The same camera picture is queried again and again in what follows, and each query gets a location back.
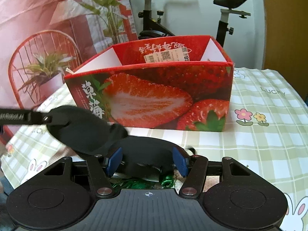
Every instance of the tablecloth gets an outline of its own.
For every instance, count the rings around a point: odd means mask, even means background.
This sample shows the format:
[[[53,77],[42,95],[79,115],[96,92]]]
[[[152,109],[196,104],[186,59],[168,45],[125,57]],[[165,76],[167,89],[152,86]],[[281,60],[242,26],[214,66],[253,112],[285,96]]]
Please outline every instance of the tablecloth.
[[[74,105],[74,101],[63,85],[39,110],[48,112],[65,104]],[[235,69],[222,133],[127,129],[131,135],[193,146],[198,154],[212,161],[233,157],[286,193],[289,214],[281,226],[283,230],[307,230],[308,108],[278,72]],[[7,150],[1,158],[2,170],[14,188],[33,175],[28,173],[31,160],[35,159],[36,167],[43,169],[63,156],[75,155],[55,140],[45,126],[22,126],[7,144]]]

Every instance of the green thread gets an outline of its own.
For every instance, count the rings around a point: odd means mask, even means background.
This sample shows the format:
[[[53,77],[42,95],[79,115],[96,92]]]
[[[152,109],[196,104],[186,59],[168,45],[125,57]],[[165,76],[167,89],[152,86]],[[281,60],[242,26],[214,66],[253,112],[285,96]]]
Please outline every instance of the green thread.
[[[154,182],[142,180],[142,179],[128,179],[121,180],[118,183],[114,183],[112,187],[117,191],[122,188],[129,189],[152,189],[154,186]]]
[[[172,175],[165,176],[164,179],[161,181],[161,186],[163,188],[171,188],[174,186],[175,179]]]

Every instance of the black bike seat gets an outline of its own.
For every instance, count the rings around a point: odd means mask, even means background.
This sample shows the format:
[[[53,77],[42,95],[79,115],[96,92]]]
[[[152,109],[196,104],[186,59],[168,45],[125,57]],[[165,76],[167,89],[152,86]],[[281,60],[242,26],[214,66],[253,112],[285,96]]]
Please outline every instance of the black bike seat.
[[[247,0],[214,0],[213,3],[226,8],[237,8]]]

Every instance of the red cardboard box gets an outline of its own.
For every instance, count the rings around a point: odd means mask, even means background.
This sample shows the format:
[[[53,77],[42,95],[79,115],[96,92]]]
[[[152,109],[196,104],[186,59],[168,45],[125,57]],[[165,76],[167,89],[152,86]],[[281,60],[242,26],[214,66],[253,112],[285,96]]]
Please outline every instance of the red cardboard box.
[[[222,131],[233,63],[211,36],[113,45],[64,77],[77,106],[126,127]]]

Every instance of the blue gripper pad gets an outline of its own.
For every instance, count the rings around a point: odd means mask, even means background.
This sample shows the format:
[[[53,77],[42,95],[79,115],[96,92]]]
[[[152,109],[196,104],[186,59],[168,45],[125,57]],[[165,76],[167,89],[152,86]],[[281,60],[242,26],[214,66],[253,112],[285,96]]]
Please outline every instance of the blue gripper pad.
[[[177,167],[179,173],[182,177],[186,177],[188,175],[188,167],[186,164],[186,159],[181,155],[177,148],[173,148],[172,157],[175,166]]]
[[[108,166],[106,167],[106,175],[112,177],[118,166],[120,165],[123,157],[122,148],[118,150],[109,158]]]

